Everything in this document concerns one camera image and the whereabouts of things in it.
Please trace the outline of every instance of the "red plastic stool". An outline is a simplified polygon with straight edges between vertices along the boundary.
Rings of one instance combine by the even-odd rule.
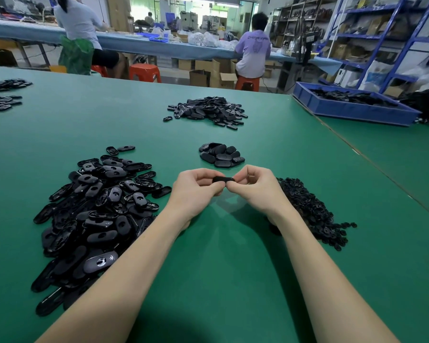
[[[102,77],[108,78],[108,72],[105,66],[92,65],[91,70],[98,72]]]
[[[259,78],[245,78],[238,76],[237,84],[235,84],[235,90],[250,90],[250,91],[259,91]],[[252,86],[252,89],[244,89],[245,85]]]
[[[136,63],[129,67],[129,79],[133,80],[133,76],[137,75],[141,82],[154,82],[154,78],[157,78],[158,83],[162,83],[160,80],[159,68],[149,63]]]

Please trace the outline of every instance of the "black hair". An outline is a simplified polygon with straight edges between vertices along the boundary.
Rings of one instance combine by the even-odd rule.
[[[251,27],[253,30],[265,30],[269,17],[266,16],[263,12],[256,13],[252,16]]]
[[[59,6],[63,9],[65,13],[67,13],[67,1],[68,0],[57,0]]]

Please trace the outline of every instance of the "green tabletop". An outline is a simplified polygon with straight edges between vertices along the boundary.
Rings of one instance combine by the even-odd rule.
[[[429,210],[429,125],[322,120]]]
[[[156,180],[171,185],[180,171],[211,166],[198,153],[210,141],[234,145],[278,177],[301,179],[337,222],[356,222],[342,252],[324,248],[402,342],[429,342],[429,213],[289,96],[0,68],[0,79],[17,77],[34,85],[18,92],[22,106],[0,113],[0,343],[32,342],[62,313],[35,315],[55,288],[30,291],[49,261],[40,246],[48,223],[32,218],[77,161],[133,144],[127,157],[152,163]],[[238,131],[162,122],[168,104],[216,95],[243,104],[250,117]],[[129,341],[314,336],[282,238],[224,192],[175,242]]]

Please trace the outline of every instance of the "ponytail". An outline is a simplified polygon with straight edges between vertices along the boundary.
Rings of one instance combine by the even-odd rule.
[[[63,11],[67,13],[67,0],[57,0],[57,3],[63,9]]]

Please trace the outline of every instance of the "purple t-shirt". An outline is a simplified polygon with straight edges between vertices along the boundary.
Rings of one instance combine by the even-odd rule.
[[[243,58],[237,63],[238,74],[245,78],[262,77],[265,60],[270,57],[270,38],[262,30],[248,31],[243,34],[235,47]]]

